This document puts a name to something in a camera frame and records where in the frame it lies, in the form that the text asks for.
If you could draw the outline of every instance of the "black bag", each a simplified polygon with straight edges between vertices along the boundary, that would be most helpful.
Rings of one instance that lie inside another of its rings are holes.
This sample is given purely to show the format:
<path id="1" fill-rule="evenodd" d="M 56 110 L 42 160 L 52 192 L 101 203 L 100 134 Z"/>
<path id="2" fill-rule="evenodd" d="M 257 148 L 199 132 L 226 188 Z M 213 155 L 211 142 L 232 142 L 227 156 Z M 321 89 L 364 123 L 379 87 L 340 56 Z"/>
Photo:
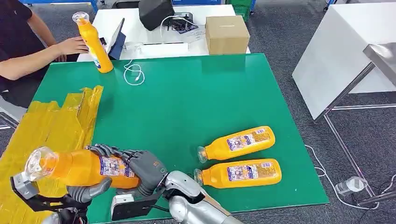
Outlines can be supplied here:
<path id="1" fill-rule="evenodd" d="M 170 0 L 141 0 L 139 2 L 140 21 L 150 31 L 159 27 L 167 16 L 174 14 Z"/>

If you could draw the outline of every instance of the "floor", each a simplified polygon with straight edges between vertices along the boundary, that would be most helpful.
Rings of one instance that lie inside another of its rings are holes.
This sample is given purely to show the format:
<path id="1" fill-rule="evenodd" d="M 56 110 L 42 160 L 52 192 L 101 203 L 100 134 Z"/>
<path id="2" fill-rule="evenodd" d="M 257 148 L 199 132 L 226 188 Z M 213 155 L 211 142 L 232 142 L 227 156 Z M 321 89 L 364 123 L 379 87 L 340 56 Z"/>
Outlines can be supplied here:
<path id="1" fill-rule="evenodd" d="M 99 8 L 110 7 L 113 0 L 106 1 L 108 5 Z M 313 123 L 291 78 L 299 58 L 324 16 L 324 6 L 324 0 L 257 0 L 255 13 L 247 22 L 247 27 L 251 35 L 250 50 L 266 55 L 301 136 L 307 145 L 316 150 L 333 182 L 339 183 L 356 174 L 325 121 Z M 92 8 L 87 5 L 34 5 L 32 10 L 48 24 L 58 41 L 78 35 L 71 20 L 74 12 L 86 11 L 91 20 L 94 17 Z M 378 102 L 396 103 L 396 96 L 394 93 L 354 94 L 342 104 Z M 394 114 L 394 110 L 378 109 L 334 112 L 330 115 L 373 186 L 378 187 L 396 173 Z M 6 147 L 11 135 L 9 130 L 0 130 L 0 148 Z M 322 177 L 321 180 L 330 200 L 327 205 L 261 210 L 235 216 L 246 224 L 396 224 L 395 200 L 381 203 L 377 210 L 367 212 L 360 220 L 364 211 L 343 205 L 337 200 L 327 179 Z M 366 192 L 356 194 L 357 198 L 366 196 Z M 351 202 L 350 197 L 344 200 Z M 174 221 L 138 223 L 168 224 Z"/>

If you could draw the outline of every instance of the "orange bottle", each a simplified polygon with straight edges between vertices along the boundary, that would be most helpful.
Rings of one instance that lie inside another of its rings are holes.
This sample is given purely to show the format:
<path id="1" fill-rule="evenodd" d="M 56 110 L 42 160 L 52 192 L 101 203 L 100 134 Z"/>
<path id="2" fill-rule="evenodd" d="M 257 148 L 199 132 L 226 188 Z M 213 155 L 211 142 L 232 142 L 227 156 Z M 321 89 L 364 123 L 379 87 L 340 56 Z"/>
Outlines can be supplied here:
<path id="1" fill-rule="evenodd" d="M 202 171 L 195 169 L 194 179 L 200 185 L 215 188 L 241 188 L 278 183 L 282 173 L 278 161 L 260 159 L 219 163 Z"/>
<path id="2" fill-rule="evenodd" d="M 113 180 L 113 188 L 129 189 L 139 183 L 139 178 L 121 159 L 97 156 L 87 149 L 56 153 L 48 147 L 38 148 L 30 154 L 25 172 L 30 181 L 46 176 L 68 186 L 92 186 L 106 176 Z"/>
<path id="3" fill-rule="evenodd" d="M 77 23 L 80 35 L 89 48 L 89 53 L 98 70 L 102 73 L 113 70 L 113 63 L 99 40 L 98 31 L 89 22 L 89 15 L 85 12 L 78 12 L 73 15 L 72 19 Z"/>
<path id="4" fill-rule="evenodd" d="M 206 147 L 198 147 L 201 163 L 207 160 L 226 160 L 254 153 L 275 144 L 275 135 L 268 126 L 260 126 L 216 139 Z"/>

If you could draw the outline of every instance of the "green crate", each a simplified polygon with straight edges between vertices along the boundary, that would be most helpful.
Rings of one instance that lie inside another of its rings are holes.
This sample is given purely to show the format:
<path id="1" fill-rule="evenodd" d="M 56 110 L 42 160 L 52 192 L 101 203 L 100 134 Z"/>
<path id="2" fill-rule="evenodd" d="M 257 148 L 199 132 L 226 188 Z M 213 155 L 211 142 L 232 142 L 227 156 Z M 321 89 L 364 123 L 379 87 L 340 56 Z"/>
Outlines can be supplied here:
<path id="1" fill-rule="evenodd" d="M 236 15 L 241 15 L 243 20 L 246 22 L 250 16 L 250 6 L 235 6 L 233 5 Z"/>
<path id="2" fill-rule="evenodd" d="M 252 5 L 252 0 L 226 0 L 226 4 L 250 7 Z"/>

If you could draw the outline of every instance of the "bottle cap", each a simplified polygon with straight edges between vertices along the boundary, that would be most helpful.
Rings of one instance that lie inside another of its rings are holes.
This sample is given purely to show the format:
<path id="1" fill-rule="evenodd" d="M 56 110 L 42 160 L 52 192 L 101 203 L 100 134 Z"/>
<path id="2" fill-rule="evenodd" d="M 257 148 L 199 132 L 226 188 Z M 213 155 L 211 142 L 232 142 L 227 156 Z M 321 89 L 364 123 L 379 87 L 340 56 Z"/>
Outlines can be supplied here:
<path id="1" fill-rule="evenodd" d="M 202 171 L 200 169 L 195 169 L 194 170 L 194 180 L 202 186 L 204 184 L 203 179 L 202 179 Z"/>
<path id="2" fill-rule="evenodd" d="M 201 163 L 205 163 L 206 161 L 208 161 L 208 155 L 206 154 L 205 147 L 198 147 L 198 158 Z"/>
<path id="3" fill-rule="evenodd" d="M 85 12 L 77 12 L 71 18 L 77 23 L 77 25 L 85 25 L 89 23 L 89 15 Z"/>
<path id="4" fill-rule="evenodd" d="M 30 181 L 37 181 L 50 175 L 58 161 L 58 156 L 48 147 L 33 151 L 25 165 L 25 173 Z"/>

